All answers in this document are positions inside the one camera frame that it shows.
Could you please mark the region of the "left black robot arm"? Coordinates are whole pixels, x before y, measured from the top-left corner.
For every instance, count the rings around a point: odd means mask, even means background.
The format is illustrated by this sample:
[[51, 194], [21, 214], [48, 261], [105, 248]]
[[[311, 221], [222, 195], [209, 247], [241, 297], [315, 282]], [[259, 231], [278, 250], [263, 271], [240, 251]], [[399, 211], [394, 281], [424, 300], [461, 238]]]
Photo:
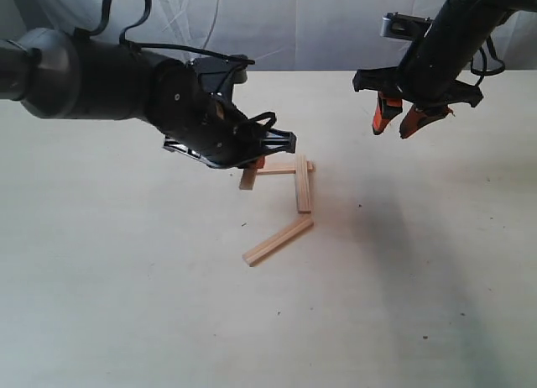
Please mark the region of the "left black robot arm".
[[1, 97], [37, 118], [139, 119], [164, 147], [213, 169], [258, 168], [294, 153], [296, 137], [272, 112], [249, 117], [233, 103], [249, 60], [208, 55], [189, 61], [154, 48], [110, 44], [85, 34], [34, 29], [1, 43]]

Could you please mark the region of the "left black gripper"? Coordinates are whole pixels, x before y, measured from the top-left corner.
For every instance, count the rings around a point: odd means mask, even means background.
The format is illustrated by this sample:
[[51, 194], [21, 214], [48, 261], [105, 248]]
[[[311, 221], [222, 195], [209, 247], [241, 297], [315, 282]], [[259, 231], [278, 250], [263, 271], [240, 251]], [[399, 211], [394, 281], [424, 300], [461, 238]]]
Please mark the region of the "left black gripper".
[[165, 144], [215, 169], [263, 169], [265, 156], [293, 154], [296, 136], [274, 127], [274, 112], [248, 117], [232, 101], [230, 82], [201, 85], [189, 62], [161, 63], [161, 132]]

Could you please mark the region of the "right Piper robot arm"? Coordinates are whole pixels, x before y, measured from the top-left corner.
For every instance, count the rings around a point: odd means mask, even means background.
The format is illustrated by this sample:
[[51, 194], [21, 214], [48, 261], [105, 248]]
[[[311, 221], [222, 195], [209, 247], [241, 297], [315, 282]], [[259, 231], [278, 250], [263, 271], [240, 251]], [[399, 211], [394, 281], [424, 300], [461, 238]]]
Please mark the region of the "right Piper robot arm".
[[381, 35], [410, 43], [403, 59], [393, 67], [361, 69], [353, 77], [355, 91], [375, 91], [377, 106], [373, 133], [380, 135], [403, 112], [401, 139], [451, 114], [451, 105], [466, 103], [476, 107], [483, 99], [478, 84], [466, 84], [457, 77], [480, 55], [481, 69], [471, 72], [484, 79], [505, 69], [489, 70], [487, 61], [498, 58], [491, 34], [515, 13], [533, 12], [536, 0], [446, 0], [434, 18], [401, 13], [383, 16]]

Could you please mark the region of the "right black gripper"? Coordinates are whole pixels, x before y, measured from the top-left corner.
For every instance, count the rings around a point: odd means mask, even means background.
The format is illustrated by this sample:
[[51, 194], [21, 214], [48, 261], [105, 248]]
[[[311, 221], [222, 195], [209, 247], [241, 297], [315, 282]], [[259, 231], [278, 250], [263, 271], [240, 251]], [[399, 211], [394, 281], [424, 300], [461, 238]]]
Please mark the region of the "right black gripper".
[[417, 80], [414, 75], [405, 76], [396, 66], [358, 70], [352, 85], [355, 92], [378, 92], [372, 121], [374, 135], [382, 134], [403, 112], [403, 100], [413, 103], [399, 126], [401, 139], [408, 139], [423, 127], [453, 114], [446, 105], [466, 103], [476, 107], [483, 99], [479, 86], [456, 78]]

